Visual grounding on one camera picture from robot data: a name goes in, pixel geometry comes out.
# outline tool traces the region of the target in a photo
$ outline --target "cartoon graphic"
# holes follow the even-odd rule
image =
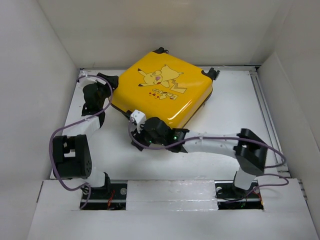
[[[161,84],[162,86],[169,88],[170,83],[173,84],[173,86],[170,88],[170,90],[178,92],[178,93],[185,93],[187,88],[179,87],[179,84],[176,82],[176,78],[178,78],[181,74],[184,74],[183,72],[177,72],[167,65],[164,65],[161,70],[156,70],[154,72],[145,73],[140,68],[138,68],[138,72],[144,76],[143,80],[144,83],[140,83],[139,87],[146,87],[146,86],[153,86],[157,84]]]
[[[160,89],[157,89],[157,88],[152,89],[152,92],[149,92],[149,96],[154,96],[155,99],[159,99],[159,100],[166,99],[166,98],[169,98],[171,100],[176,100],[178,97],[178,95],[176,94],[173,94],[167,91],[161,91]]]

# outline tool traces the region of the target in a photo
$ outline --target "table surface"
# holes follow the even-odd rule
[[[123,70],[88,72],[119,75]],[[82,92],[76,87],[70,109],[82,108],[83,103]],[[77,117],[69,111],[66,125]],[[284,187],[262,188],[264,210],[217,210],[212,180],[232,180],[239,168],[235,159],[200,152],[140,152],[130,144],[127,126],[128,120],[110,107],[104,125],[89,140],[94,166],[113,180],[130,180],[127,210],[79,210],[80,191],[68,192],[58,181],[46,180],[28,240],[318,239],[296,179]],[[251,74],[233,67],[221,71],[212,96],[186,127],[214,134],[248,128],[271,143]],[[266,164],[274,163],[275,155],[269,152]],[[259,177],[258,183],[279,184],[283,180],[265,176]],[[66,184],[76,187],[80,182],[73,179]]]

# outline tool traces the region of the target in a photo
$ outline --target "yellow box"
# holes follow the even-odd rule
[[[120,75],[118,83],[112,100],[116,109],[142,111],[171,128],[182,128],[213,91],[213,80],[201,68],[156,51]]]

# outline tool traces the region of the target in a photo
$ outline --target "wall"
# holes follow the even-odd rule
[[[295,0],[275,51],[259,69],[293,177],[302,179],[320,234],[320,1]]]
[[[0,1],[0,233],[27,238],[77,69],[36,0]]]
[[[124,68],[163,46],[195,65],[262,63],[292,0],[38,0],[77,67]]]

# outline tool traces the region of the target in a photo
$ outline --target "pikachu illustration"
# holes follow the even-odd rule
[[[187,88],[179,87],[179,84],[176,82],[176,78],[178,78],[183,72],[178,72],[167,65],[164,65],[160,70],[156,70],[154,72],[145,73],[140,68],[138,68],[138,72],[144,76],[144,83],[140,83],[139,87],[153,86],[157,84],[161,84],[166,88],[170,88],[171,84],[173,86],[170,90],[184,94]]]

